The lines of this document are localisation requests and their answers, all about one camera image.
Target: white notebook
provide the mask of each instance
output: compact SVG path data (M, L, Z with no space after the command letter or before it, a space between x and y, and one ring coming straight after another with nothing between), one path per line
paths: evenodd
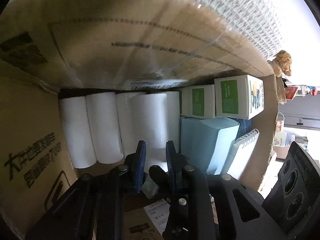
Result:
M253 129L251 132L237 139L230 147L223 171L230 174L235 179L239 179L256 146L258 137L259 131Z

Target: green label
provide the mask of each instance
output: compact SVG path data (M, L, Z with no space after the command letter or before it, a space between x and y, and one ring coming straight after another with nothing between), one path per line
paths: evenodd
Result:
M192 89L192 114L204 117L204 88Z
M182 91L179 90L179 108L180 108L180 114L182 114Z
M238 87L236 80L221 81L222 112L238 114Z

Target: white document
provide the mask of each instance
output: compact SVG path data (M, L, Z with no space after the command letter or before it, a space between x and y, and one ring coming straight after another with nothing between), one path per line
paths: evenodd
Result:
M162 235L167 225L170 205L164 199L144 207L148 217Z

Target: toilet paper roll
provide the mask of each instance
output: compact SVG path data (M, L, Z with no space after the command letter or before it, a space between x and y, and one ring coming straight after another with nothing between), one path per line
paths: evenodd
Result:
M59 100L62 129L75 168L87 168L97 161L91 140L85 97Z
M168 107L168 140L173 141L176 152L180 152L180 99L179 91L164 92L167 94Z
M86 96L90 131L98 162L116 163L123 158L116 94Z
M149 94L131 99L133 128L137 140L147 144L144 171L149 173L152 165L168 171L165 144L168 140L167 94Z
M135 96L145 94L145 92L131 92L116 95L120 136L124 156L135 153L139 142L133 130L131 99Z

